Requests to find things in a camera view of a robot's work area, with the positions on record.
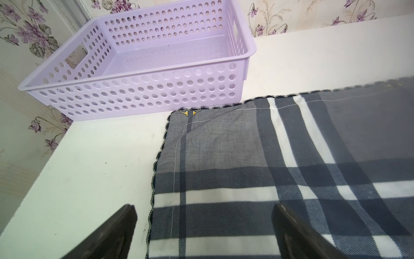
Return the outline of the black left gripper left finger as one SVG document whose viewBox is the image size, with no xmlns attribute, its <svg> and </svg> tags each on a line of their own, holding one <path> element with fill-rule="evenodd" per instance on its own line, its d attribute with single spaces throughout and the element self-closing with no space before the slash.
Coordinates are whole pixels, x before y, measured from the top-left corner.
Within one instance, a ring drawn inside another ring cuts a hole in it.
<svg viewBox="0 0 414 259">
<path fill-rule="evenodd" d="M 138 216 L 135 207 L 125 204 L 63 258 L 128 258 L 137 220 Z"/>
</svg>

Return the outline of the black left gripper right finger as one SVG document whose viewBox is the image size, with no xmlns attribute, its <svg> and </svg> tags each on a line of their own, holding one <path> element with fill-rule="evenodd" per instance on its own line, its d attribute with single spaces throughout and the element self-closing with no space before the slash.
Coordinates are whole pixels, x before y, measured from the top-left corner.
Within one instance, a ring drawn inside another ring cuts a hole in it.
<svg viewBox="0 0 414 259">
<path fill-rule="evenodd" d="M 272 223 L 283 259 L 345 259 L 346 255 L 301 220 L 287 206 L 277 203 Z"/>
</svg>

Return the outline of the grey plaid pillowcase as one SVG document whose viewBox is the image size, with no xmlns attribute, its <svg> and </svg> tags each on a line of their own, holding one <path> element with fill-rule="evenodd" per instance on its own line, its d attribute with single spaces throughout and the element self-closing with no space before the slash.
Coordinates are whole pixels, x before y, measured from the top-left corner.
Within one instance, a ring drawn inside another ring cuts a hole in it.
<svg viewBox="0 0 414 259">
<path fill-rule="evenodd" d="M 350 259 L 414 256 L 414 79 L 170 114 L 149 259 L 278 259 L 277 203 Z"/>
</svg>

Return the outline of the purple perforated plastic basket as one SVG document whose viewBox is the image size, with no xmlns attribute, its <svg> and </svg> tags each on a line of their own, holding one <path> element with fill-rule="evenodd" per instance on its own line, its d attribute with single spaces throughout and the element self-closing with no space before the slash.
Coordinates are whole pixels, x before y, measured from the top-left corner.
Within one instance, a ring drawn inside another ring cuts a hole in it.
<svg viewBox="0 0 414 259">
<path fill-rule="evenodd" d="M 74 121 L 239 102 L 257 47 L 236 1 L 95 18 L 19 85 Z"/>
</svg>

